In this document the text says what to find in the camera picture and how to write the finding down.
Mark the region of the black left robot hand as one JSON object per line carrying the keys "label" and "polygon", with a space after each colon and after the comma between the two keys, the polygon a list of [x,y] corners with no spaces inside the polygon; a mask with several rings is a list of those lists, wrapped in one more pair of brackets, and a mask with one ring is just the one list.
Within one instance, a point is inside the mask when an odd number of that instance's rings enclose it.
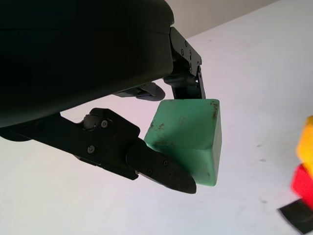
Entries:
{"label": "black left robot hand", "polygon": [[75,123],[61,112],[117,95],[205,99],[202,59],[174,28],[163,0],[3,0],[0,3],[0,135],[35,140],[112,173],[142,174],[194,194],[177,162],[149,148],[140,129],[109,109]]}

